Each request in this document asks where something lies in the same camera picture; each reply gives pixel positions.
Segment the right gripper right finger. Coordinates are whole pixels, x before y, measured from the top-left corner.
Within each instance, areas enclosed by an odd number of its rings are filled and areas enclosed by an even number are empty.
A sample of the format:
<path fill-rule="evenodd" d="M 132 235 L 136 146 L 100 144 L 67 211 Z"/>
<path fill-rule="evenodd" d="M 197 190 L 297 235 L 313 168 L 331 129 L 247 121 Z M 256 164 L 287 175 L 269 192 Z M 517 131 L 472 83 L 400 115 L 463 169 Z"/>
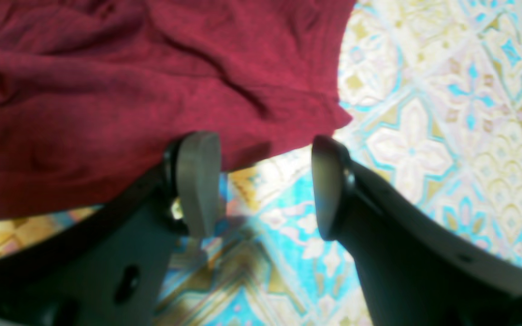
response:
<path fill-rule="evenodd" d="M 319 233 L 353 257 L 375 326 L 522 326 L 522 268 L 431 221 L 390 183 L 315 136 Z"/>

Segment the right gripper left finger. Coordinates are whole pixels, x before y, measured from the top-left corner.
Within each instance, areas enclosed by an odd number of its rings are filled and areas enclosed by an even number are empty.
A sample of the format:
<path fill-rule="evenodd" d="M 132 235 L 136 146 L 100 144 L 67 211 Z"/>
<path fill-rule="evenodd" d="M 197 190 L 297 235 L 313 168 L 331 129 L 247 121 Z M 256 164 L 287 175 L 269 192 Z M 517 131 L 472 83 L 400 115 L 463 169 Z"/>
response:
<path fill-rule="evenodd" d="M 0 258 L 0 326 L 148 326 L 178 238 L 215 233 L 221 157 L 218 134 L 188 134 L 84 221 Z"/>

